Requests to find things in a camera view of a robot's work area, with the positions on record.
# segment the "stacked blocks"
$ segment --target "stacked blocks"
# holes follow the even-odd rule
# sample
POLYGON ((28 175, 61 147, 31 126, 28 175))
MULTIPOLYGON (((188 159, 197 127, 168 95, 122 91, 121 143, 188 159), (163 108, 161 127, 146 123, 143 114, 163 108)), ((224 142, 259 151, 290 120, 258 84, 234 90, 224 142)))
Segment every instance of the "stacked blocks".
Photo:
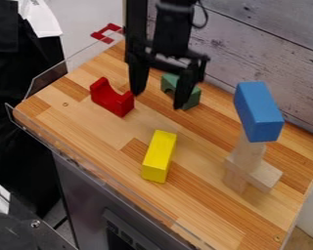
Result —
POLYGON ((234 103, 243 123, 240 140, 226 158, 224 183, 238 193, 251 184, 269 192, 283 173, 263 161, 265 142, 276 141, 284 118, 263 82, 244 82, 237 86, 234 103))
MULTIPOLYGON (((177 81, 179 80, 179 76, 175 74, 163 74, 161 77, 161 90, 163 93, 171 91, 175 93, 177 81)), ((182 106, 182 109, 187 110, 198 104, 200 104, 201 98, 201 89, 199 87, 195 87, 192 95, 189 97, 188 101, 182 106)))
POLYGON ((175 134, 155 131, 143 162, 144 179, 162 184, 165 182, 176 139, 175 134))

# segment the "blue block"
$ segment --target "blue block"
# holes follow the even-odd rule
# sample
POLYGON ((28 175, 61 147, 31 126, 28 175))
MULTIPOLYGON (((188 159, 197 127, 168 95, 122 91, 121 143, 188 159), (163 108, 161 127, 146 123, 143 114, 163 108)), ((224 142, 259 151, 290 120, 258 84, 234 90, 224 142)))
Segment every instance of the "blue block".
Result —
POLYGON ((264 82, 241 82, 234 104, 251 143, 277 141, 285 119, 264 82))

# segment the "red marking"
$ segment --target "red marking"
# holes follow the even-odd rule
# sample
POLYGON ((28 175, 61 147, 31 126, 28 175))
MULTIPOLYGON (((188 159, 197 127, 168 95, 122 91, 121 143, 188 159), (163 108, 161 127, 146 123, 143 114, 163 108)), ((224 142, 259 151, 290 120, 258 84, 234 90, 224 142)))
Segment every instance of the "red marking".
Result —
POLYGON ((118 31, 119 33, 122 33, 121 27, 113 24, 113 23, 108 23, 107 26, 105 26, 104 28, 102 28, 100 31, 98 32, 94 32, 91 34, 92 37, 98 39, 98 40, 102 40, 102 42, 105 42, 107 44, 110 44, 111 42, 113 42, 113 39, 109 38, 108 36, 105 36, 103 33, 108 31, 108 30, 112 30, 112 31, 118 31))
POLYGON ((124 117, 134 107, 131 91, 127 91, 121 96, 105 77, 90 85, 90 94, 95 104, 101 105, 119 117, 124 117))

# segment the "green block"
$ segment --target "green block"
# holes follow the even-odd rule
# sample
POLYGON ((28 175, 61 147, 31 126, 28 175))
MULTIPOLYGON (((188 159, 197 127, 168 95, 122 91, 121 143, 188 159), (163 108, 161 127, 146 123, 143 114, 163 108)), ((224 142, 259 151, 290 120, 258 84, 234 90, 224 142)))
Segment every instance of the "green block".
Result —
MULTIPOLYGON (((180 77, 175 74, 163 74, 161 77, 161 90, 163 93, 171 91, 175 93, 177 81, 180 77)), ((182 106, 182 109, 187 110, 200 104, 201 89, 195 87, 188 101, 182 106)))

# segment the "black cable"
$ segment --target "black cable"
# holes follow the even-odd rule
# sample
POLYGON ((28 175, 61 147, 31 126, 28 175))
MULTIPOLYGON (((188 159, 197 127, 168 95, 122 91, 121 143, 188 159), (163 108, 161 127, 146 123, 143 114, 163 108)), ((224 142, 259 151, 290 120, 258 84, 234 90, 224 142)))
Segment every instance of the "black cable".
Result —
POLYGON ((201 0, 198 0, 199 2, 199 5, 201 6, 201 9, 204 13, 204 17, 205 17, 205 22, 203 24, 196 24, 194 22, 192 22, 192 26, 195 27, 195 28, 204 28, 206 25, 207 25, 207 22, 208 22, 208 12, 206 10, 206 8, 204 7, 204 5, 202 4, 201 0))

